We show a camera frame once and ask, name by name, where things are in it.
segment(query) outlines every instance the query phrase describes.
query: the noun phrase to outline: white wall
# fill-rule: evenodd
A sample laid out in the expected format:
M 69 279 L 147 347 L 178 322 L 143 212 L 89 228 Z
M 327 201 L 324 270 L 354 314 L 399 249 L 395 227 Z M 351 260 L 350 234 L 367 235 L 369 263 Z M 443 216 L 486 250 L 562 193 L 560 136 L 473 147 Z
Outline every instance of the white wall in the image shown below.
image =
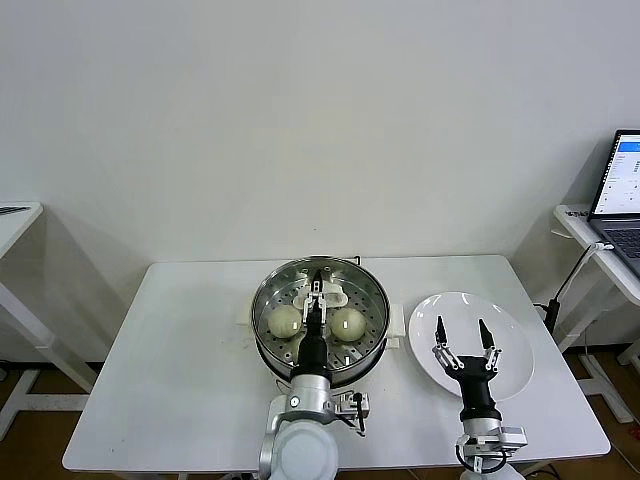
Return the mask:
M 94 360 L 154 261 L 498 252 L 544 295 L 577 253 L 551 208 L 640 126 L 639 16 L 5 0 L 0 200 L 48 214 L 0 279 Z

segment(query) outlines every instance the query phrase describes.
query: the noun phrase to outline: black cable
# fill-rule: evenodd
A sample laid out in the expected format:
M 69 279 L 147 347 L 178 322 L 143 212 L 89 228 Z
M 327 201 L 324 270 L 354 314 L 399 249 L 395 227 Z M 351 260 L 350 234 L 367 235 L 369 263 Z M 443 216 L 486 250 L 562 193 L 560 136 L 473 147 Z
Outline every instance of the black cable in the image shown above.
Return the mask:
M 558 296 L 560 295 L 560 292 L 562 292 L 562 289 L 565 287 L 565 285 L 569 282 L 569 280 L 571 280 L 571 277 L 573 276 L 573 274 L 575 273 L 575 271 L 578 269 L 578 267 L 580 266 L 580 262 L 582 262 L 582 259 L 587 255 L 587 253 L 589 252 L 589 250 L 591 250 L 591 245 L 589 245 L 587 248 L 584 249 L 584 252 L 582 252 L 582 255 L 580 255 L 580 258 L 578 258 L 578 261 L 576 262 L 576 264 L 573 266 L 573 268 L 571 269 L 571 273 L 569 273 L 569 275 L 567 276 L 567 278 L 565 279 L 565 281 L 562 283 L 562 285 L 560 286 L 560 288 L 558 289 L 558 291 L 556 292 L 555 297 L 553 297 L 553 299 L 557 302 L 558 301 Z
M 456 458 L 458 459 L 458 461 L 460 462 L 460 464 L 466 468 L 467 470 L 471 471 L 471 472 L 475 472 L 475 470 L 473 469 L 473 467 L 471 465 L 469 465 L 467 462 L 464 461 L 464 458 L 462 458 L 462 456 L 460 455 L 460 445 L 456 445 Z M 495 473 L 498 470 L 500 470 L 502 467 L 504 467 L 507 463 L 507 453 L 506 452 L 502 452 L 502 460 L 500 460 L 500 463 L 498 465 L 496 465 L 495 467 L 491 467 L 491 468 L 483 468 L 480 470 L 480 473 L 482 475 L 486 475 L 488 473 Z
M 358 422 L 360 423 L 360 431 L 364 434 L 364 415 L 362 414 L 362 394 L 354 393 L 353 399 L 356 401 L 356 409 L 358 410 Z
M 349 427 L 351 427 L 351 428 L 355 429 L 355 430 L 356 430 L 356 433 L 357 433 L 358 435 L 360 435 L 361 437 L 364 437 L 364 436 L 365 436 L 365 435 L 364 435 L 364 432 L 362 432 L 362 431 L 358 430 L 358 427 L 357 427 L 357 426 L 356 426 L 356 425 L 355 425 L 351 420 L 349 420 L 348 418 L 346 418 L 346 417 L 344 417 L 344 416 L 342 416 L 342 415 L 340 415 L 340 414 L 336 414 L 336 418 L 337 418 L 338 420 L 340 420 L 340 421 L 344 422 L 345 424 L 347 424 Z
M 562 480 L 562 478 L 560 478 L 559 475 L 556 475 L 555 473 L 549 472 L 547 470 L 538 470 L 537 472 L 531 472 L 529 475 L 526 475 L 524 478 L 529 478 L 534 475 L 538 475 L 539 473 L 546 473 L 547 475 L 551 475 L 552 477 L 557 478 L 558 480 Z
M 552 477 L 557 478 L 558 480 L 562 480 L 562 477 L 560 476 L 560 474 L 558 473 L 558 470 L 556 469 L 556 467 L 553 466 L 553 464 L 549 464 L 547 465 L 551 470 L 553 470 L 552 472 L 549 472 L 548 470 L 536 470 L 535 472 L 531 472 L 528 475 L 525 475 L 525 478 L 537 475 L 538 473 L 546 473 L 547 475 L 551 475 Z
M 549 464 L 549 468 L 550 468 L 551 470 L 553 470 L 553 473 L 555 473 L 555 474 L 556 474 L 556 477 L 558 477 L 558 479 L 560 479 L 560 474 L 558 473 L 558 470 L 556 470 L 556 467 L 554 467 L 554 466 L 553 466 L 553 463 L 550 463 L 550 464 Z

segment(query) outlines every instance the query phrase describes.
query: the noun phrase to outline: wooden floor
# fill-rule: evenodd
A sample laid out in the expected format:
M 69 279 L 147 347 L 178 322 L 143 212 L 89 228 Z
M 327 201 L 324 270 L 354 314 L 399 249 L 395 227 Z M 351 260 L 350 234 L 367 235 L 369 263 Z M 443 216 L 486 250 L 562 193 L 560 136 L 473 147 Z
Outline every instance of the wooden floor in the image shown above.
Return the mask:
M 596 354 L 598 360 L 615 383 L 627 405 L 640 417 L 640 376 L 631 367 L 621 367 L 610 353 Z M 586 372 L 576 355 L 567 355 L 567 362 L 576 378 L 585 378 Z M 11 371 L 9 377 L 0 383 L 0 405 L 5 402 L 19 378 L 19 371 Z M 33 393 L 82 393 L 80 389 L 57 371 L 41 373 Z M 640 441 L 630 433 L 632 424 L 619 424 L 601 397 L 589 398 L 600 423 L 609 438 L 624 454 L 640 467 Z M 62 454 L 67 446 L 79 413 L 68 412 L 21 412 L 4 441 L 0 442 L 0 479 L 7 480 L 89 480 L 115 479 L 109 474 L 72 473 L 61 464 Z M 625 480 L 639 478 L 612 448 L 611 452 L 599 458 L 565 460 L 554 462 L 562 480 L 610 479 Z M 420 480 L 454 480 L 460 476 L 460 468 L 416 469 Z M 217 479 L 219 475 L 193 475 L 194 479 Z M 340 480 L 414 480 L 406 470 L 342 472 Z M 553 479 L 551 475 L 538 474 L 528 478 Z

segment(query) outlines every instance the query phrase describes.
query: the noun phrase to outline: laptop screen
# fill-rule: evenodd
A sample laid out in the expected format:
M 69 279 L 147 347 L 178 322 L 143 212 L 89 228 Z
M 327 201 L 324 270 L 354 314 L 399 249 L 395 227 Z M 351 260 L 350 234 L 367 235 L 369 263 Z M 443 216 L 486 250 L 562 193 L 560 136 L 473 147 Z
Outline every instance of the laptop screen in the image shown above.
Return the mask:
M 613 145 L 593 213 L 640 213 L 640 135 L 620 135 Z

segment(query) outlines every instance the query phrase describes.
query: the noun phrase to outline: white plate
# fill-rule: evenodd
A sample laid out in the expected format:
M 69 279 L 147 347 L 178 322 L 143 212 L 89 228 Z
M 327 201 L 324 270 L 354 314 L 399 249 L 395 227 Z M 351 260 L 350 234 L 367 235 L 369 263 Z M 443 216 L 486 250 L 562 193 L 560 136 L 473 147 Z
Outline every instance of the white plate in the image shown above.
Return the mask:
M 498 402 L 517 395 L 533 376 L 533 350 L 524 332 L 511 315 L 476 295 L 445 292 L 420 303 L 409 320 L 409 344 L 425 372 L 451 393 L 460 395 L 458 382 L 449 378 L 431 349 L 436 344 L 438 315 L 442 316 L 447 343 L 456 355 L 482 356 L 478 319 L 493 334 L 497 348 L 503 350 L 499 372 L 489 382 L 491 396 Z

